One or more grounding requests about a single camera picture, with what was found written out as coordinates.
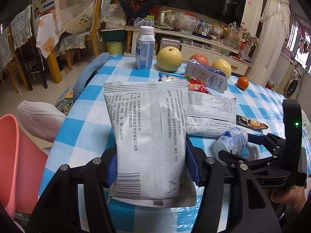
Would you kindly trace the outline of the person's right hand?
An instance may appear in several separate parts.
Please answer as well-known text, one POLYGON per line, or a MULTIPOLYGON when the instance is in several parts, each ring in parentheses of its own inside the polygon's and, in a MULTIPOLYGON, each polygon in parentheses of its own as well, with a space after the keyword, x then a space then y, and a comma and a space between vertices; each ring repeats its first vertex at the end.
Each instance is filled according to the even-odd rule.
POLYGON ((294 189, 273 191, 270 199, 275 203, 286 204, 288 209, 302 210, 306 203, 305 189, 296 186, 294 189))

